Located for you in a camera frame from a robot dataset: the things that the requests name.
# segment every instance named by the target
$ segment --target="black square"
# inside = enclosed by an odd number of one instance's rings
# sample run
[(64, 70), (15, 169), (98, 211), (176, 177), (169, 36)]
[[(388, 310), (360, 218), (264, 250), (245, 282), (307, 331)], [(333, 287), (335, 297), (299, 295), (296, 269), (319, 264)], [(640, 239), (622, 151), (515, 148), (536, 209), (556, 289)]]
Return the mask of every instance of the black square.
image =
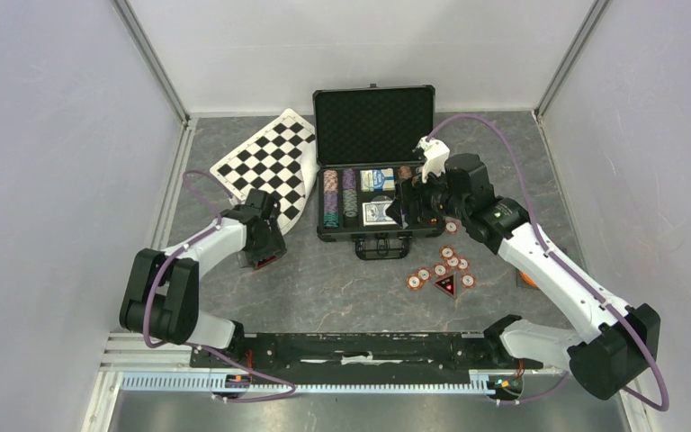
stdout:
[(289, 220), (292, 221), (293, 219), (295, 219), (295, 216), (298, 216), (298, 213), (300, 213), (300, 212), (301, 212), (301, 211), (299, 211), (299, 210), (296, 209), (295, 207), (290, 206), (290, 207), (288, 207), (287, 209), (285, 209), (285, 210), (282, 212), (282, 214), (285, 215), (285, 216), (287, 216), (287, 219), (289, 219)]
[(238, 178), (237, 181), (234, 182), (232, 185), (234, 185), (234, 187), (236, 187), (240, 192), (242, 192), (242, 189), (244, 189), (245, 186), (247, 186), (247, 180), (245, 180), (244, 178), (240, 177), (240, 178)]
[(237, 171), (237, 174), (244, 176), (247, 171), (250, 171), (250, 167), (245, 164), (242, 164), (234, 168), (234, 170)]
[(263, 178), (261, 178), (261, 177), (256, 177), (255, 180), (253, 180), (252, 182), (250, 182), (250, 185), (253, 186), (253, 187), (255, 187), (255, 189), (257, 189), (257, 188), (263, 186), (265, 183), (266, 183), (266, 181), (265, 181)]
[(226, 176), (226, 174), (230, 173), (231, 171), (232, 171), (231, 166), (228, 166), (228, 165), (222, 165), (219, 168), (219, 174), (221, 174), (222, 176)]
[(245, 162), (246, 160), (250, 159), (251, 156), (253, 156), (253, 155), (251, 155), (249, 151), (247, 151), (247, 150), (242, 150), (242, 151), (240, 151), (239, 154), (237, 155), (237, 159), (239, 159), (239, 160)]
[(267, 183), (270, 186), (272, 186), (272, 188), (276, 189), (277, 187), (281, 186), (282, 183), (284, 183), (284, 181), (275, 175), (274, 177), (270, 178)]
[(284, 196), (284, 198), (290, 203), (295, 203), (301, 198), (301, 194), (295, 191), (290, 191), (288, 194)]
[(255, 156), (256, 159), (258, 159), (258, 160), (264, 160), (264, 158), (267, 157), (267, 156), (269, 156), (269, 154), (266, 153), (266, 150), (264, 150), (264, 149), (261, 148), (261, 149), (258, 150), (258, 151), (255, 153), (255, 155), (253, 155), (253, 156)]
[(271, 169), (273, 173), (279, 174), (284, 169), (284, 165), (280, 164), (279, 162), (274, 162), (274, 164), (270, 166), (269, 169)]
[(298, 177), (296, 177), (295, 175), (293, 175), (292, 177), (287, 179), (287, 185), (289, 185), (292, 188), (294, 188), (297, 185), (300, 185), (301, 183), (303, 183), (303, 182)]

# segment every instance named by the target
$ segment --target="concrete floor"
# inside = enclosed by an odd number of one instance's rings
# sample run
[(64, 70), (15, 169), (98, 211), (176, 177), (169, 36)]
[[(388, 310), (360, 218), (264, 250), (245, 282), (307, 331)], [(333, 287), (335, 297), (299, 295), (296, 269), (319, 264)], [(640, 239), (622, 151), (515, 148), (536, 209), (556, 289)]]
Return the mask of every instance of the concrete floor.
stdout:
[[(569, 256), (579, 256), (568, 213), (544, 142), (529, 112), (485, 112), (511, 140), (523, 165), (528, 192), (546, 232)], [(436, 124), (451, 114), (437, 114)], [(207, 171), (273, 117), (200, 119), (187, 169)], [(484, 125), (458, 121), (439, 136), (452, 154), (480, 155), (496, 193), (523, 202), (515, 169), (504, 146)], [(229, 200), (215, 184), (195, 180), (220, 208)], [(350, 242), (324, 243), (316, 234), (316, 203), (309, 200), (298, 224), (285, 236), (288, 253), (259, 271), (225, 260), (201, 282), (200, 303), (214, 315), (237, 320), (249, 332), (462, 331), (483, 330), (515, 313), (537, 324), (567, 328), (569, 322), (541, 292), (516, 285), (516, 270), (464, 232), (415, 239), (401, 260), (361, 261)], [(211, 220), (211, 213), (183, 190), (169, 244), (182, 241)], [(453, 246), (471, 260), (478, 286), (456, 300), (432, 284), (407, 289), (409, 274), (440, 262), (438, 250)]]

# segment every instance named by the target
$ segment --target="stack of poker chips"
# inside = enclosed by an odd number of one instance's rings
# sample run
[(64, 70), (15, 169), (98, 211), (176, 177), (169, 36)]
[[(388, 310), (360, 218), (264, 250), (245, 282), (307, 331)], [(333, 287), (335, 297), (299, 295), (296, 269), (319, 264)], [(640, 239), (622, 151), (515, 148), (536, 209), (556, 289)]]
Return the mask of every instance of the stack of poker chips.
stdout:
[(356, 199), (356, 170), (343, 171), (343, 215), (346, 225), (358, 223), (359, 202)]
[(340, 218), (337, 211), (337, 171), (324, 172), (324, 228), (337, 228)]
[(403, 182), (404, 180), (407, 180), (408, 178), (412, 177), (412, 168), (406, 165), (402, 165), (399, 167), (399, 181)]

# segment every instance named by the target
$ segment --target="white wall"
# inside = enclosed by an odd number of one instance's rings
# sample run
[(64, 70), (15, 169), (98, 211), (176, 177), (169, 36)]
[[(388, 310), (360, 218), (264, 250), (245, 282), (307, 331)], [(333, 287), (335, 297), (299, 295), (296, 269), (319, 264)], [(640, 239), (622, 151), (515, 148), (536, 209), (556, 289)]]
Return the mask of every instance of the white wall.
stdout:
[(177, 135), (109, 1), (0, 1), (0, 431), (80, 428)]
[(322, 88), (437, 87), (531, 109), (592, 0), (130, 0), (192, 112), (311, 111)]
[(661, 315), (654, 424), (691, 430), (691, 2), (611, 3), (546, 131), (591, 270)]

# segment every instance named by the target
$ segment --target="red triangle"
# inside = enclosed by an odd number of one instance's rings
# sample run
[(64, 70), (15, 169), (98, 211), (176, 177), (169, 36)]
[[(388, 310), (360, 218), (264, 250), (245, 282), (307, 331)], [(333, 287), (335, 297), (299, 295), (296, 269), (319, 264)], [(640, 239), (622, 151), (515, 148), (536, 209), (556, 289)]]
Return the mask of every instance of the red triangle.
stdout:
[(439, 290), (451, 295), (452, 297), (456, 297), (457, 295), (457, 290), (454, 286), (453, 274), (449, 274), (444, 279), (438, 279), (437, 281), (433, 282), (433, 285), (437, 286)]

